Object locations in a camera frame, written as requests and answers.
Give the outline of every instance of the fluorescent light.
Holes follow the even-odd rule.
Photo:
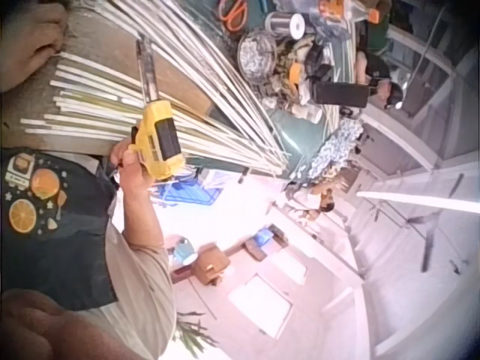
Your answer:
[[[446,199],[435,196],[406,195],[405,193],[380,193],[376,191],[359,191],[357,197],[370,197],[371,199],[390,200],[397,203],[416,204],[480,214],[480,202],[466,200]]]

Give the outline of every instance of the yellow power drill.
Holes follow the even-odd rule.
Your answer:
[[[138,127],[132,127],[132,143],[128,148],[138,154],[151,177],[163,180],[181,170],[185,158],[173,122],[172,106],[169,101],[159,99],[152,43],[143,34],[136,41],[136,59],[145,109]]]

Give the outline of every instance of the person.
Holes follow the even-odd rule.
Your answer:
[[[394,107],[404,99],[404,91],[392,82],[388,65],[377,55],[357,49],[355,80],[370,87],[370,96],[375,96],[385,109]]]
[[[301,211],[299,220],[315,221],[322,212],[331,212],[335,208],[333,187],[341,183],[340,178],[326,180],[319,184],[312,184],[296,190],[293,186],[287,187],[284,192],[286,204]]]
[[[2,92],[61,49],[68,20],[62,4],[18,2],[1,28]],[[152,178],[128,145],[118,143],[109,159],[1,150],[0,333],[2,351],[11,354],[5,359],[156,360],[167,348],[176,327],[169,259],[149,197]],[[8,174],[29,164],[36,180],[15,187],[18,179]],[[112,167],[119,167],[119,186]],[[59,187],[61,209],[52,204]],[[119,187],[123,234],[111,221]],[[18,203],[31,211],[31,226],[11,216]]]

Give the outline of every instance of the window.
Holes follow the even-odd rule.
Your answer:
[[[233,290],[229,300],[274,339],[280,336],[292,308],[290,302],[258,275]]]
[[[303,266],[289,251],[282,249],[274,256],[271,261],[293,281],[299,285],[305,283],[307,268]]]

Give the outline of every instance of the bundle of slats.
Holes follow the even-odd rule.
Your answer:
[[[138,80],[66,52],[51,86],[61,89],[54,97],[59,114],[43,119],[21,119],[25,132],[119,141],[142,119],[143,96]],[[187,157],[228,161],[272,175],[284,170],[279,152],[264,142],[255,143],[219,121],[200,115],[183,103],[172,102],[173,117],[182,152]]]
[[[112,0],[96,11],[132,35],[150,37],[153,50],[197,84],[268,161],[284,168],[287,158],[275,126],[222,52],[172,0]]]

